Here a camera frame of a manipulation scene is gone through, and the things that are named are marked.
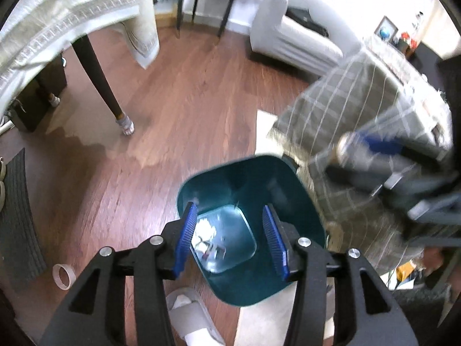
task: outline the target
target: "hand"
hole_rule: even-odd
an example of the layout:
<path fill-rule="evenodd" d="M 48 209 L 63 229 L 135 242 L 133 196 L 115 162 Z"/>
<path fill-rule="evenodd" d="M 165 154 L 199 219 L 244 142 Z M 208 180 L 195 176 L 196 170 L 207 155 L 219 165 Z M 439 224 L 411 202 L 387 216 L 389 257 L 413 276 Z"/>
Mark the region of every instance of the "hand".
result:
<path fill-rule="evenodd" d="M 428 274 L 439 269 L 443 265 L 442 249 L 438 247 L 426 247 L 424 249 L 423 264 L 428 270 Z M 455 267 L 448 278 L 448 283 L 451 284 L 453 294 L 457 297 L 461 292 L 461 265 Z"/>

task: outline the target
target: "green trash bin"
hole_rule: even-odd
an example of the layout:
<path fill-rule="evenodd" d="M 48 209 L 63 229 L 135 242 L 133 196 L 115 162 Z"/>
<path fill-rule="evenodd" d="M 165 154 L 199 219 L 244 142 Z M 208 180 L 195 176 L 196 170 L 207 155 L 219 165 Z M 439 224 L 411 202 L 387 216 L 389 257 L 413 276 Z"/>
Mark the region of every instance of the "green trash bin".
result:
<path fill-rule="evenodd" d="M 287 286 L 277 276 L 262 224 L 272 203 L 283 222 L 301 237 L 325 245 L 315 207 L 290 164 L 255 156 L 218 166 L 187 180 L 177 197 L 181 215 L 194 202 L 199 217 L 191 250 L 215 295 L 234 306 L 249 306 Z"/>

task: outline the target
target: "dark wooden table leg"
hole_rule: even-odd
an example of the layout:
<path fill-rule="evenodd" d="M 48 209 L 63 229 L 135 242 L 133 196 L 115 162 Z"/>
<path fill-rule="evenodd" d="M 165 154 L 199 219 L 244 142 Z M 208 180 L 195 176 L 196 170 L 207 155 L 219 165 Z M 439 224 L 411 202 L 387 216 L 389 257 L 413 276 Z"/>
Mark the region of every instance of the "dark wooden table leg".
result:
<path fill-rule="evenodd" d="M 197 3 L 198 2 L 199 2 L 199 0 L 194 1 L 194 8 L 192 9 L 192 23 L 194 22 L 194 19 L 195 19 L 195 11 L 197 10 Z"/>
<path fill-rule="evenodd" d="M 221 38 L 221 35 L 223 34 L 224 29 L 226 28 L 227 20 L 229 19 L 230 10 L 232 9 L 233 3 L 234 3 L 234 0 L 229 0 L 229 4 L 227 5 L 226 12 L 221 22 L 220 30 L 218 31 L 218 38 Z"/>
<path fill-rule="evenodd" d="M 176 16 L 176 30 L 179 38 L 179 29 L 181 27 L 181 21 L 183 20 L 183 0 L 177 0 L 177 16 Z"/>
<path fill-rule="evenodd" d="M 122 112 L 117 99 L 115 98 L 104 72 L 99 64 L 98 57 L 91 46 L 87 35 L 77 39 L 73 44 L 77 57 L 82 64 L 88 78 L 91 80 L 95 88 L 98 90 L 104 102 L 107 104 L 111 112 L 114 114 L 117 123 L 123 129 L 125 135 L 131 135 L 135 131 L 135 127 L 130 118 Z"/>

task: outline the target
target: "picture frame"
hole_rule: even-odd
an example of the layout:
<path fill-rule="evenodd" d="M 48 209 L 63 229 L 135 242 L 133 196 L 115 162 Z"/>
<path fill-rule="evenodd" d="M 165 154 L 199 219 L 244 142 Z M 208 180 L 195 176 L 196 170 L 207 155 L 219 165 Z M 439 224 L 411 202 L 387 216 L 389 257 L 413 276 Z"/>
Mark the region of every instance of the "picture frame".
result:
<path fill-rule="evenodd" d="M 395 24 L 392 23 L 392 21 L 387 16 L 384 16 L 381 22 L 379 23 L 378 27 L 376 27 L 375 35 L 381 37 L 379 35 L 379 32 L 381 31 L 382 28 L 385 28 L 389 31 L 389 34 L 390 34 L 389 38 L 383 39 L 384 41 L 389 43 L 396 35 L 398 28 Z"/>

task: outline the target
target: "black metal leg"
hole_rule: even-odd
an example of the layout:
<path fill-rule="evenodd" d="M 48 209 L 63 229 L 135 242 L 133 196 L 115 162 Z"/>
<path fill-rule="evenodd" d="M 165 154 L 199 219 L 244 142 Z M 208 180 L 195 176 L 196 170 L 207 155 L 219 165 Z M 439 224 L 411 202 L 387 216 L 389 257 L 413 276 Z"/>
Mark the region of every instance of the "black metal leg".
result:
<path fill-rule="evenodd" d="M 181 27 L 181 21 L 183 20 L 183 0 L 177 0 L 177 17 L 176 17 L 176 30 L 179 36 L 179 28 Z"/>
<path fill-rule="evenodd" d="M 223 20 L 221 22 L 220 30 L 218 31 L 218 38 L 221 37 L 221 35 L 224 32 L 224 29 L 226 28 L 227 20 L 229 19 L 230 10 L 232 9 L 232 4 L 233 3 L 234 3 L 234 0 L 229 0 L 229 4 L 227 5 L 226 12 L 225 12 Z"/>
<path fill-rule="evenodd" d="M 89 38 L 87 35 L 82 36 L 80 39 L 77 39 L 72 47 L 77 54 L 77 57 L 82 64 L 85 72 L 88 75 L 88 78 L 91 80 L 95 88 L 98 90 L 104 102 L 107 104 L 111 112 L 114 114 L 115 118 L 120 119 L 123 117 L 122 109 L 117 102 L 112 90 L 105 78 L 105 75 L 101 69 L 101 66 L 98 61 L 98 57 L 91 46 Z"/>
<path fill-rule="evenodd" d="M 192 10 L 192 23 L 194 22 L 194 19 L 195 19 L 195 11 L 197 10 L 197 3 L 198 2 L 199 2 L 199 0 L 194 1 L 194 9 Z"/>

